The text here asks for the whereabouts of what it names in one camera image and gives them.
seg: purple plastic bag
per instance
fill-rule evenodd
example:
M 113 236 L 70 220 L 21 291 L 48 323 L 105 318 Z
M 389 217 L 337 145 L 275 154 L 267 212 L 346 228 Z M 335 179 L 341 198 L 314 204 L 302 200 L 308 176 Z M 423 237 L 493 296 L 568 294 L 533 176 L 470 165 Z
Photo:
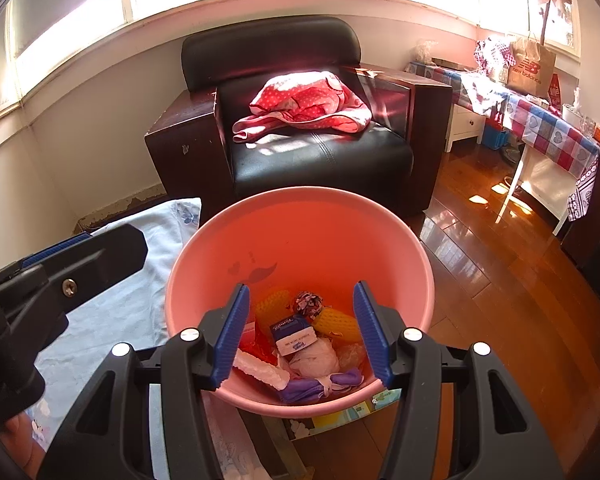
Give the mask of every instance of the purple plastic bag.
M 332 393 L 346 393 L 354 386 L 360 386 L 365 378 L 357 368 L 348 372 L 331 374 L 320 379 L 291 379 L 278 394 L 287 404 L 310 402 L 328 397 Z

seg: pink bucket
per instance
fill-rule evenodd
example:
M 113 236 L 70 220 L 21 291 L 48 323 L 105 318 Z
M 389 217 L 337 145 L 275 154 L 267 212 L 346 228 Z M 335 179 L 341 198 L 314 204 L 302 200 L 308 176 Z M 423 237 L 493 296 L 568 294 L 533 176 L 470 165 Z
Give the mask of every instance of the pink bucket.
M 276 288 L 310 290 L 353 315 L 353 286 L 366 280 L 379 304 L 400 311 L 407 326 L 426 331 L 434 285 L 425 251 L 409 227 L 362 196 L 324 187 L 290 187 L 252 196 L 207 222 L 180 253 L 167 286 L 170 335 L 199 324 L 223 306 L 236 283 L 251 300 Z M 232 371 L 216 390 L 226 402 L 285 418 L 344 410 L 381 392 L 367 367 L 365 381 L 346 396 L 287 406 L 264 384 Z

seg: light blue cloth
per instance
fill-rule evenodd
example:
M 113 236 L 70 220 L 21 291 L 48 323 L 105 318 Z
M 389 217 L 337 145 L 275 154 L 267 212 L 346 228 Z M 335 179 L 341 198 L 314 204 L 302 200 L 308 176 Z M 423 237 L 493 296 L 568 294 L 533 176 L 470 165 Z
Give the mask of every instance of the light blue cloth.
M 38 356 L 36 367 L 45 378 L 46 390 L 27 413 L 43 448 L 48 448 L 69 408 L 113 345 L 124 341 L 142 349 L 167 341 L 165 287 L 176 257 L 198 229 L 200 208 L 197 198 L 173 200 L 94 233 L 131 224 L 144 233 L 148 254 L 142 270 L 69 313 L 68 329 Z M 154 475 L 166 479 L 159 386 L 151 389 L 150 426 Z

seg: blue and white tissue package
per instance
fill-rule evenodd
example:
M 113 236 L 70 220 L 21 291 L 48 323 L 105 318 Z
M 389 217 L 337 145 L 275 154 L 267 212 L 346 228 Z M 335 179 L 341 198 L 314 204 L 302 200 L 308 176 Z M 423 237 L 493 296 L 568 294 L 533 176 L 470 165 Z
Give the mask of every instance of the blue and white tissue package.
M 271 325 L 271 334 L 280 355 L 289 355 L 318 341 L 314 327 L 302 316 L 294 314 Z

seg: red package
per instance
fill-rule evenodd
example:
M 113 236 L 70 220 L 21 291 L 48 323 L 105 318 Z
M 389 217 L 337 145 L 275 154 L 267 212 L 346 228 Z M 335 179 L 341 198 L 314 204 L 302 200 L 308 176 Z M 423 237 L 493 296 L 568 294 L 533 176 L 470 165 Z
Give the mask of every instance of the red package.
M 549 85 L 549 103 L 552 107 L 557 110 L 562 110 L 562 99 L 560 97 L 560 81 L 558 80 L 557 73 L 554 72 L 554 76 L 551 78 L 551 84 Z
M 262 333 L 262 330 L 260 330 L 257 323 L 253 323 L 253 325 L 253 329 L 251 327 L 245 327 L 238 348 L 243 352 L 247 352 L 247 354 L 257 357 L 261 361 L 278 366 L 278 358 L 273 355 L 273 352 L 271 351 L 272 347 L 267 340 L 267 337 Z

